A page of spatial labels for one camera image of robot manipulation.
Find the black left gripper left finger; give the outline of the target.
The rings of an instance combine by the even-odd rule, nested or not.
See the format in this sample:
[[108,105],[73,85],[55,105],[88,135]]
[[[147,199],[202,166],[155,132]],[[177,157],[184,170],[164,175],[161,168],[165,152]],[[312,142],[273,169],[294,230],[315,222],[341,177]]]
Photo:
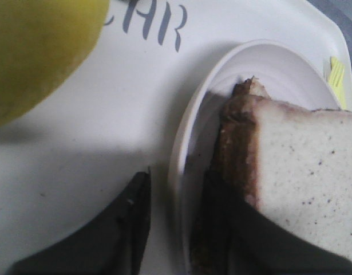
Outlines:
[[137,172],[93,220],[9,274],[138,274],[151,225],[151,175]]

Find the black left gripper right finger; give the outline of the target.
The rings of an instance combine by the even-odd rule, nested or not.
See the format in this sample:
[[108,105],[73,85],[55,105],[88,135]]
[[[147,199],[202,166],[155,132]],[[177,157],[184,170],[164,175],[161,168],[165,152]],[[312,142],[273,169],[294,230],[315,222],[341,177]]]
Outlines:
[[203,229],[212,274],[352,274],[347,258],[274,224],[214,171],[204,176]]

